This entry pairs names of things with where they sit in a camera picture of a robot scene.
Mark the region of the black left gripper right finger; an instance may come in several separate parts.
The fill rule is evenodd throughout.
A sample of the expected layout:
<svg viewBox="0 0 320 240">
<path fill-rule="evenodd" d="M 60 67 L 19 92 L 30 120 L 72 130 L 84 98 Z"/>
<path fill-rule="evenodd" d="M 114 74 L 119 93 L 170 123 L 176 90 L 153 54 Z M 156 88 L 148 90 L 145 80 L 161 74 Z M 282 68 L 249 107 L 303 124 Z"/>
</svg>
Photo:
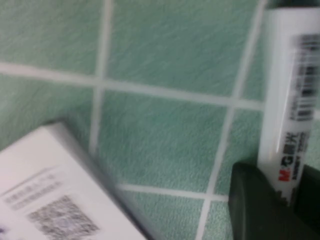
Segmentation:
<svg viewBox="0 0 320 240">
<path fill-rule="evenodd" d="M 293 206 L 292 236 L 320 234 L 320 171 L 305 166 Z"/>
</svg>

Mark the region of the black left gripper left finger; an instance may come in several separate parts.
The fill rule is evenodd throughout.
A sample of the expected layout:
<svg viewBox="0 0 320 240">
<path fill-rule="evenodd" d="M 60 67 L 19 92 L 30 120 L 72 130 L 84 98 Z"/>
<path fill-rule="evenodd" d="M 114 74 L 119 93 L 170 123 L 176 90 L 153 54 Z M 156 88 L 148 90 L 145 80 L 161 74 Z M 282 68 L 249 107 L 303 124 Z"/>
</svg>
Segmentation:
<svg viewBox="0 0 320 240">
<path fill-rule="evenodd" d="M 291 235 L 293 208 L 280 202 L 263 173 L 237 162 L 232 167 L 228 209 L 235 240 L 318 240 L 320 235 Z"/>
</svg>

